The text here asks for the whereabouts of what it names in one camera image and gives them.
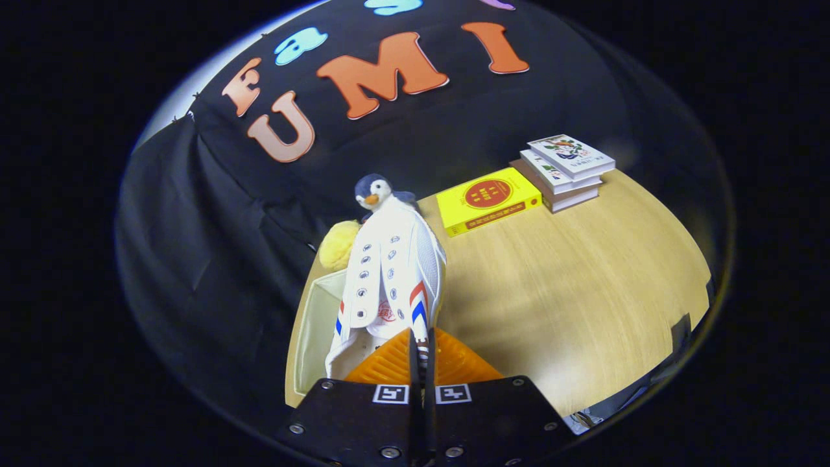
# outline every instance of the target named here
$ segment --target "yellow book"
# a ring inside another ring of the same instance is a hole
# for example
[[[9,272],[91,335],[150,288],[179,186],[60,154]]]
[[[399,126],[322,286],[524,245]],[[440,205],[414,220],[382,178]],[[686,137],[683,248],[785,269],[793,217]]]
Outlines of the yellow book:
[[[436,195],[447,235],[455,237],[542,204],[542,195],[513,167]]]

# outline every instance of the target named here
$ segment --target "book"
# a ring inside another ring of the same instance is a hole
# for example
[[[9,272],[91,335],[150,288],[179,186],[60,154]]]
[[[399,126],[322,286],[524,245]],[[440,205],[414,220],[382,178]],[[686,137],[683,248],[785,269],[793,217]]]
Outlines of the book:
[[[528,145],[574,181],[603,174],[616,165],[614,159],[567,135],[550,136]]]
[[[530,165],[530,167],[534,169],[537,174],[539,174],[544,183],[550,187],[554,194],[567,193],[572,189],[580,189],[586,186],[602,183],[599,175],[575,181],[562,173],[556,167],[552,166],[547,159],[537,155],[532,150],[522,150],[520,151],[520,154],[522,160],[526,161],[527,164]]]
[[[539,189],[542,194],[542,204],[552,213],[557,213],[562,209],[575,206],[576,204],[599,196],[599,184],[571,189],[562,194],[554,194],[553,190],[544,182],[542,177],[524,159],[514,160],[510,162],[510,165]]]
[[[542,205],[542,194],[513,167],[436,194],[447,235],[473,229]]]

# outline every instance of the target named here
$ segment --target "felt letter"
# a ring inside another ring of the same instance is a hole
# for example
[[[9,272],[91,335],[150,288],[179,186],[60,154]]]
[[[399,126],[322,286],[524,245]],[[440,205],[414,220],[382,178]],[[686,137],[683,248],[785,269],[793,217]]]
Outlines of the felt letter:
[[[494,22],[468,22],[461,25],[464,31],[472,32],[490,55],[490,71],[499,75],[528,71],[530,65],[513,52],[505,39],[505,27]]]
[[[293,91],[283,94],[274,101],[271,110],[275,113],[282,113],[288,123],[291,123],[291,126],[297,132],[296,141],[290,145],[283,143],[271,126],[268,125],[268,116],[260,116],[253,122],[251,128],[248,128],[248,136],[255,139],[269,156],[279,162],[298,160],[314,144],[314,127],[305,118],[300,107],[297,107],[294,96],[296,96],[296,93]]]
[[[244,116],[259,96],[260,88],[251,89],[249,86],[259,82],[259,73],[253,67],[261,62],[261,58],[252,58],[222,90],[222,95],[230,97],[231,101],[237,105],[238,117]]]
[[[328,37],[328,34],[320,34],[316,27],[307,27],[300,32],[296,32],[274,49],[276,54],[275,63],[277,65],[291,63],[303,52],[318,47]]]
[[[366,0],[364,7],[376,8],[374,14],[390,16],[395,13],[409,12],[423,5],[422,0]]]
[[[509,3],[502,3],[499,0],[481,0],[482,2],[490,5],[491,7],[501,8],[502,10],[515,10],[516,7],[510,5]]]
[[[343,55],[321,66],[317,76],[334,81],[349,104],[346,115],[357,120],[380,107],[377,99],[366,97],[360,88],[394,101],[398,98],[399,71],[404,79],[403,92],[407,94],[429,91],[450,82],[450,78],[439,73],[424,56],[418,38],[416,32],[386,37],[380,42],[377,65]]]

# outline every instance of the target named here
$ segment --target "black metal plate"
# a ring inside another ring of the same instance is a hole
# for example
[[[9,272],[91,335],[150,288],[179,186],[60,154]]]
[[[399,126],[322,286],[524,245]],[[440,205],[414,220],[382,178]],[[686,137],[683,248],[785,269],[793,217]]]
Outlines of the black metal plate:
[[[437,388],[446,388],[434,397],[437,466],[527,465],[576,440],[527,376],[466,386]],[[454,447],[463,453],[448,457]]]
[[[329,389],[323,386],[326,382],[331,383]],[[394,388],[389,389],[378,392],[378,385],[320,379],[276,438],[300,452],[340,462],[344,467],[409,465],[413,457],[410,422],[413,407],[421,408],[421,392],[410,386],[407,404],[373,402],[376,394],[381,399],[384,394],[396,393]],[[293,424],[301,426],[303,432],[291,432]],[[384,458],[381,450],[387,447],[399,450],[400,456]]]

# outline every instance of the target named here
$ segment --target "letter m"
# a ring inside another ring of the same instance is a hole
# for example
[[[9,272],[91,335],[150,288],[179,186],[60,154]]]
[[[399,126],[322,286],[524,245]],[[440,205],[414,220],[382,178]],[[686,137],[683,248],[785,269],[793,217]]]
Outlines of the letter m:
[[[399,71],[403,76],[403,92],[407,94],[429,91],[450,82],[449,77],[439,73],[423,54],[418,38],[416,32],[386,37],[380,42],[377,65],[343,55],[321,66],[317,76],[334,81],[349,104],[346,115],[357,120],[380,107],[378,100],[367,97],[363,89],[387,101],[398,98]]]

